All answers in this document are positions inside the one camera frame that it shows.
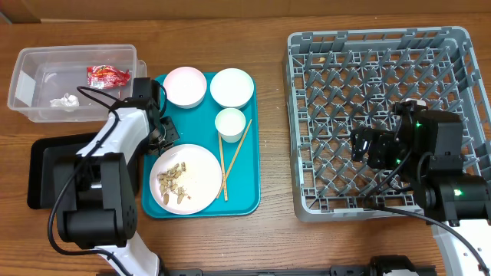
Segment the wooden table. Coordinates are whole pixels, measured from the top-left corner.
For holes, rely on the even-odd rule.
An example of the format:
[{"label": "wooden table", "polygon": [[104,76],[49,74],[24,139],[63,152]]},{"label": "wooden table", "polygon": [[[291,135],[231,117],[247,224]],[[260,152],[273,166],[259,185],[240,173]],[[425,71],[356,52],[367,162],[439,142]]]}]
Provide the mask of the wooden table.
[{"label": "wooden table", "polygon": [[[203,270],[328,268],[367,264],[372,255],[407,255],[418,265],[443,263],[430,227],[411,218],[303,223],[293,213],[282,58],[294,31],[459,25],[476,49],[491,91],[491,14],[371,15],[96,22],[0,26],[0,274],[91,275],[102,258],[66,257],[46,236],[48,210],[26,204],[31,145],[42,137],[97,131],[102,123],[32,123],[6,106],[18,52],[26,47],[133,44],[156,77],[189,65],[201,71],[238,67],[257,83],[262,198],[248,216],[154,220],[141,210],[138,232],[169,268]],[[63,245],[75,249],[73,245]]]}]

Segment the teal tray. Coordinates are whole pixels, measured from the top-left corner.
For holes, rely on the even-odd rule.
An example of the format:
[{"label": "teal tray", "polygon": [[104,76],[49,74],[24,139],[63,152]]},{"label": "teal tray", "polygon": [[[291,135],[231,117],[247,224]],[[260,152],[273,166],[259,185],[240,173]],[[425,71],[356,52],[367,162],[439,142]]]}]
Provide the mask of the teal tray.
[{"label": "teal tray", "polygon": [[[188,143],[202,146],[213,153],[220,162],[215,117],[222,110],[222,107],[214,101],[209,92],[209,84],[215,74],[204,74],[208,87],[206,88],[205,98],[199,106],[185,110],[169,102],[165,115],[172,117],[180,135],[180,140],[175,143],[175,146]],[[165,78],[166,74],[159,76],[156,80],[163,83]],[[241,108],[241,111],[244,113],[247,123],[249,123],[250,119],[252,119],[252,123],[227,179],[229,201],[225,202],[222,192],[217,200],[196,214],[175,215],[162,209],[153,199],[149,184],[150,171],[157,160],[157,156],[145,155],[143,160],[143,191],[141,199],[145,213],[155,219],[204,218],[224,215],[248,215],[258,208],[261,200],[261,174],[259,173],[258,103],[255,83],[254,94],[246,106]],[[238,145],[239,143],[223,142],[226,169],[229,168],[229,164]]]}]

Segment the chopsticks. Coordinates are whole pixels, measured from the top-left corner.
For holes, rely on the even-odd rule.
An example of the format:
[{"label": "chopsticks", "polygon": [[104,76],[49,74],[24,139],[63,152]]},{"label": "chopsticks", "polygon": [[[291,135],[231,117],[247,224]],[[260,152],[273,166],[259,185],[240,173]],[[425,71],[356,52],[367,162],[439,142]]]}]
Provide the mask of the chopsticks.
[{"label": "chopsticks", "polygon": [[222,137],[220,136],[220,133],[218,134],[219,136],[219,145],[220,145],[220,158],[222,159],[222,187],[220,188],[220,192],[216,196],[216,198],[220,197],[220,194],[222,193],[222,189],[224,190],[223,193],[225,195],[225,201],[229,201],[229,196],[227,194],[227,178],[229,177],[230,170],[232,170],[233,164],[236,161],[237,156],[239,155],[240,148],[242,147],[242,143],[244,143],[244,140],[246,139],[246,135],[249,131],[249,128],[251,127],[252,119],[249,121],[249,125],[247,125],[247,128],[245,129],[244,135],[242,135],[242,139],[240,140],[239,146],[237,146],[236,149],[236,154],[234,154],[232,158],[232,162],[230,163],[229,169],[227,169],[227,174],[225,174],[225,177],[223,177],[223,172],[225,171],[225,166],[223,165],[223,148],[222,148]]},{"label": "chopsticks", "polygon": [[224,189],[223,194],[225,195],[225,201],[229,201],[229,195],[227,193],[227,178],[225,177],[225,163],[223,161],[222,137],[220,136],[220,133],[218,133],[218,144],[220,145],[220,162],[222,163],[222,187],[220,187],[220,192],[216,196],[216,199],[220,197],[222,189]]}]

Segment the plastic tray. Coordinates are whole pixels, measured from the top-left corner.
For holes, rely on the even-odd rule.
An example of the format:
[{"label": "plastic tray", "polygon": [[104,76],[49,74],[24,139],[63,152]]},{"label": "plastic tray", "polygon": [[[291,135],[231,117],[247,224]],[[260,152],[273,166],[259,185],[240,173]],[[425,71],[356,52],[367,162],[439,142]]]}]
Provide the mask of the plastic tray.
[{"label": "plastic tray", "polygon": [[[167,104],[166,116],[171,116],[180,135],[175,145],[192,143],[208,149],[220,161],[218,133],[215,128],[216,114],[222,110],[209,92],[209,84],[216,73],[205,73],[206,95],[203,102],[192,109],[181,109],[172,103]],[[166,75],[159,76],[157,81],[163,83]],[[248,215],[254,212],[261,200],[261,185],[259,173],[259,131],[258,105],[256,100],[255,83],[251,100],[241,109],[247,122],[252,119],[251,127],[237,156],[235,164],[227,179],[229,201],[225,202],[223,192],[219,199],[201,212],[192,215],[174,215],[162,209],[153,199],[150,192],[149,175],[156,156],[145,155],[143,164],[143,210],[155,219],[172,218],[202,218],[223,215]],[[223,155],[226,169],[232,161],[239,143],[223,142]]]},{"label": "plastic tray", "polygon": [[[7,105],[36,123],[107,120],[105,107],[75,89],[87,86],[87,67],[102,64],[129,71],[131,79],[126,86],[104,90],[121,99],[131,97],[135,77],[147,76],[145,63],[138,61],[137,49],[129,44],[25,48],[15,63]],[[50,107],[50,100],[66,93],[77,96],[80,106],[70,112],[63,107]],[[112,104],[104,96],[94,97]]]},{"label": "plastic tray", "polygon": [[[361,208],[390,171],[351,162],[358,126],[392,130],[394,102],[411,97],[458,113],[464,170],[491,180],[484,130],[489,102],[467,31],[460,27],[294,33],[285,57],[295,214],[306,222],[392,215]],[[398,177],[392,180],[397,187]],[[412,192],[382,187],[379,204],[423,212]]]}]

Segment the red snack wrapper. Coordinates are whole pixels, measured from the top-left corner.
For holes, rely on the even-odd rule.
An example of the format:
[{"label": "red snack wrapper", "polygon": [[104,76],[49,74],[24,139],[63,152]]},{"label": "red snack wrapper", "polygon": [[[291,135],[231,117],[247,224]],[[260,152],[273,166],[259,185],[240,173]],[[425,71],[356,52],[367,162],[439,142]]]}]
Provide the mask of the red snack wrapper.
[{"label": "red snack wrapper", "polygon": [[122,87],[130,80],[128,72],[119,71],[110,65],[87,67],[87,82],[89,87],[96,89]]}]

